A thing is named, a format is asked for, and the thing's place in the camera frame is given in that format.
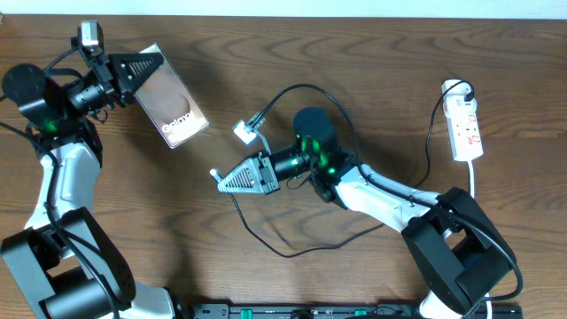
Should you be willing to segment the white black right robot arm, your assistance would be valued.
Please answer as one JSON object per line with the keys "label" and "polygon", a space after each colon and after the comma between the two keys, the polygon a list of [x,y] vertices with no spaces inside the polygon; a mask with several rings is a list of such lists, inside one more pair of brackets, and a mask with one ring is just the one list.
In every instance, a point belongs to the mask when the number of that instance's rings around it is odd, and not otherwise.
{"label": "white black right robot arm", "polygon": [[491,300],[489,292],[508,273],[521,275],[515,254],[467,191],[420,191],[378,174],[340,146],[322,108],[300,110],[293,129],[295,144],[259,151],[225,176],[214,173],[218,191],[268,195],[307,173],[324,202],[401,234],[430,288],[417,310],[423,318],[470,315]]}

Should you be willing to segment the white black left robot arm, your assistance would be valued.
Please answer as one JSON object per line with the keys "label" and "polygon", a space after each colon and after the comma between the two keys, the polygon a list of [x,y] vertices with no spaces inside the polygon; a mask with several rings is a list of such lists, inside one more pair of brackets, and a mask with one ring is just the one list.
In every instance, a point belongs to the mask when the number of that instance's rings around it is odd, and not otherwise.
{"label": "white black left robot arm", "polygon": [[96,125],[163,64],[159,53],[106,54],[99,40],[71,41],[86,74],[52,62],[19,64],[2,81],[4,95],[27,118],[21,135],[43,168],[34,212],[5,238],[1,255],[39,318],[181,318],[167,288],[138,283],[95,220],[94,188],[102,167]]}

